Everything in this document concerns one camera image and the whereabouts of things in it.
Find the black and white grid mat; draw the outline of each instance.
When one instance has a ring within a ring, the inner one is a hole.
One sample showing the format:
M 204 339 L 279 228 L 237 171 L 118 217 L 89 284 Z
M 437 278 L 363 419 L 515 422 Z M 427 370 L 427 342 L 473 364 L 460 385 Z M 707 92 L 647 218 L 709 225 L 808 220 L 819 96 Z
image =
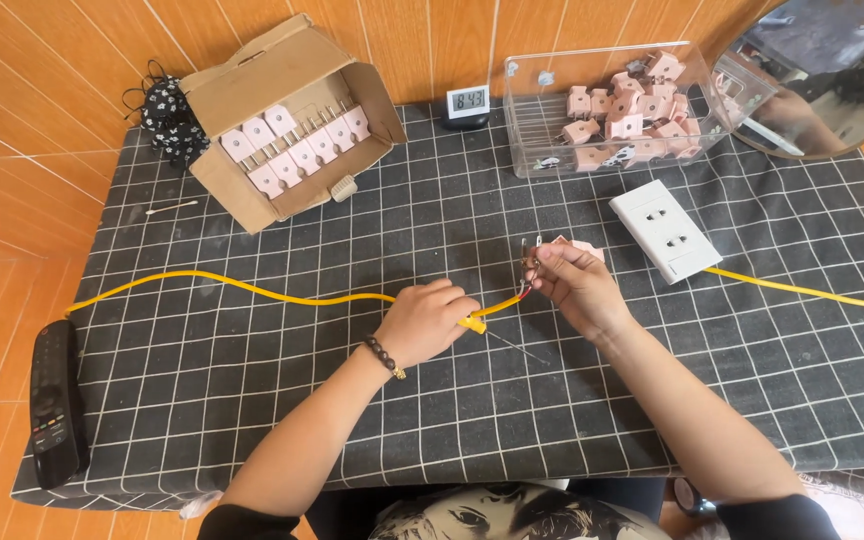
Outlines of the black and white grid mat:
M 606 248 L 636 319 L 799 471 L 864 468 L 864 308 L 712 274 L 669 286 L 608 206 L 660 179 L 725 257 L 720 267 L 864 298 L 860 153 L 803 165 L 726 138 L 684 168 L 530 181 L 511 172 L 501 109 L 490 129 L 465 134 L 440 130 L 427 107 L 398 110 L 410 142 L 360 174 L 358 193 L 257 235 L 132 129 L 77 301 L 198 269 L 299 297 L 395 295 L 449 276 L 490 306 L 514 294 L 521 240 L 562 234 Z M 75 312 L 91 466 L 42 492 L 27 451 L 12 496 L 172 510 L 224 489 L 382 308 L 283 305 L 171 277 Z M 375 396 L 328 488 L 676 471 L 616 372 L 541 295 L 487 323 L 493 335 L 468 332 Z

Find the light switch on outlet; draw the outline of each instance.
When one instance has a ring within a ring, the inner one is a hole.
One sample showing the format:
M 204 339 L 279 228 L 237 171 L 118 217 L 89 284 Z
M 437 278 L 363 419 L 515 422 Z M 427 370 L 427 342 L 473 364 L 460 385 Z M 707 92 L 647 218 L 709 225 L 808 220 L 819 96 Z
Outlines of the light switch on outlet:
M 619 195 L 608 205 L 669 285 L 722 263 L 722 256 L 661 181 Z

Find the panda sticker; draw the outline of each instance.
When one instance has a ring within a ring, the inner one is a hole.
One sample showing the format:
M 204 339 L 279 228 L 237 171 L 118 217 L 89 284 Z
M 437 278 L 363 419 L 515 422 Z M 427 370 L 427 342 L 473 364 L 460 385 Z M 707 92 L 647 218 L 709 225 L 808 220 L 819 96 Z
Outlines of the panda sticker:
M 602 161 L 603 166 L 621 166 L 636 156 L 636 147 L 634 145 L 620 148 L 618 152 L 605 161 Z
M 535 165 L 532 168 L 536 171 L 545 171 L 546 169 L 551 169 L 554 166 L 558 166 L 559 159 L 558 157 L 546 157 L 545 159 L 535 160 Z

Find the black remote control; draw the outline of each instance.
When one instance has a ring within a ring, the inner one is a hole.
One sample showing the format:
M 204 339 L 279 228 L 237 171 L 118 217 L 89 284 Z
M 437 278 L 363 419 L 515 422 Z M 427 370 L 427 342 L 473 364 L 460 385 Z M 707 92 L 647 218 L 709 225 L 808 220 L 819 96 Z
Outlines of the black remote control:
M 53 489 L 89 467 L 89 446 L 78 386 L 75 326 L 42 328 L 31 353 L 31 455 L 42 489 Z

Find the orange tiled floor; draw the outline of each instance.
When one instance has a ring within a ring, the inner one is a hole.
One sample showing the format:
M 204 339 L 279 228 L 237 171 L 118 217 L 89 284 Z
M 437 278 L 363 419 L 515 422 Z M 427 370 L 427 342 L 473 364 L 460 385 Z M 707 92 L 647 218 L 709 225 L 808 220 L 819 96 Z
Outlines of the orange tiled floor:
M 38 329 L 62 316 L 85 258 L 0 261 L 0 539 L 193 539 L 202 518 L 177 512 L 91 512 L 43 508 L 9 497 L 28 437 L 28 375 Z M 864 540 L 864 504 L 810 488 L 843 540 Z M 299 540 L 314 540 L 303 522 Z

